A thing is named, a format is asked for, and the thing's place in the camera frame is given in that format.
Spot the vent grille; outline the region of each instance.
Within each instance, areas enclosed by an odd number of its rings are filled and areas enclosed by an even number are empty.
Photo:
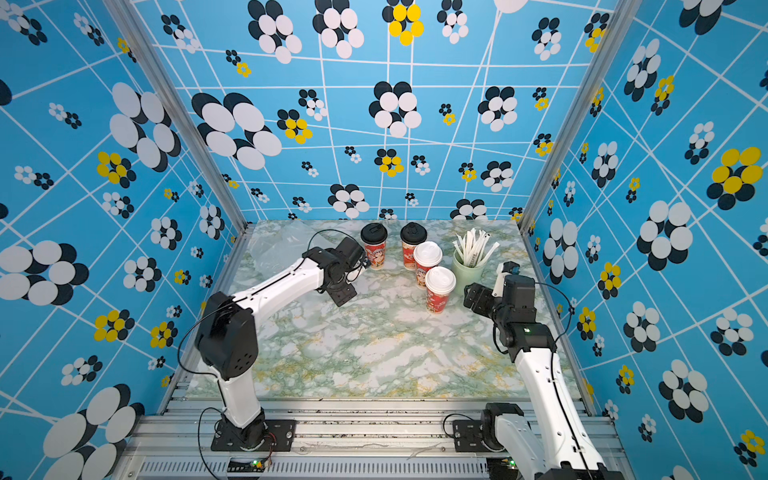
[[[227,473],[227,462],[208,462],[221,478],[253,478],[253,473]],[[141,466],[139,479],[210,478],[200,460],[155,457]],[[273,458],[263,478],[489,478],[484,458]]]

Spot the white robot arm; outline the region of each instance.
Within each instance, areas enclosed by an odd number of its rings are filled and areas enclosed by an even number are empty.
[[[546,325],[536,323],[535,281],[519,266],[499,266],[493,290],[479,283],[465,288],[464,306],[494,321],[531,397],[541,441],[514,404],[489,403],[482,413],[483,442],[506,449],[525,480],[623,479],[609,472],[592,444],[563,379],[560,357]]]
[[[313,248],[282,272],[232,296],[215,293],[195,337],[202,360],[217,377],[224,402],[223,428],[254,449],[267,434],[250,367],[259,355],[257,326],[310,290],[327,291],[337,306],[357,292],[349,283],[370,265],[363,248],[345,238],[337,248]]]

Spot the coffee cup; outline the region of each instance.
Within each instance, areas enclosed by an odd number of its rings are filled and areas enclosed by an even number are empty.
[[[444,266],[429,269],[426,275],[427,310],[442,313],[451,292],[456,288],[456,275]]]
[[[411,222],[400,230],[400,240],[402,241],[402,265],[408,270],[416,270],[413,249],[426,242],[427,229],[416,222]]]
[[[384,266],[387,235],[386,227],[380,223],[369,223],[360,231],[366,255],[371,260],[371,270],[380,270]]]
[[[427,272],[442,260],[442,250],[435,242],[424,242],[413,249],[413,259],[416,261],[416,286],[426,289]]]

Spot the blue wallpaper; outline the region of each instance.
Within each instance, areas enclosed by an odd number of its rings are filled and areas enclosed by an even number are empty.
[[[255,222],[509,218],[616,0],[133,5]]]
[[[237,232],[99,1],[0,19],[0,478],[103,478]]]
[[[638,478],[768,478],[766,24],[643,2],[528,231]]]

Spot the marble tabletop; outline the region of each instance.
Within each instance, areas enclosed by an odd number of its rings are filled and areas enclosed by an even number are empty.
[[[291,220],[259,222],[230,293],[245,290],[290,265],[277,260],[272,245],[304,251],[299,241],[311,233],[335,228],[359,239],[364,220]],[[327,294],[308,293],[257,326],[259,357],[252,367],[257,395],[279,397],[400,397],[483,398],[528,397],[508,355],[496,351],[492,321],[462,306],[454,292],[442,314],[427,311],[425,291],[415,286],[415,273],[402,265],[399,231],[406,223],[382,220],[389,231],[386,261],[381,270],[367,270],[354,282],[357,296],[334,305]],[[503,261],[521,265],[521,274],[535,276],[531,259],[514,221],[426,220],[420,222],[429,240],[444,252],[441,265],[450,266],[456,234],[482,228],[501,246],[486,265],[482,283],[493,287],[495,268]],[[342,235],[321,233],[313,246],[336,245]],[[261,271],[266,267],[273,271]],[[539,288],[537,321],[552,325]],[[573,399],[581,398],[568,359],[561,354],[564,376]],[[195,376],[188,397],[218,397],[209,376]]]

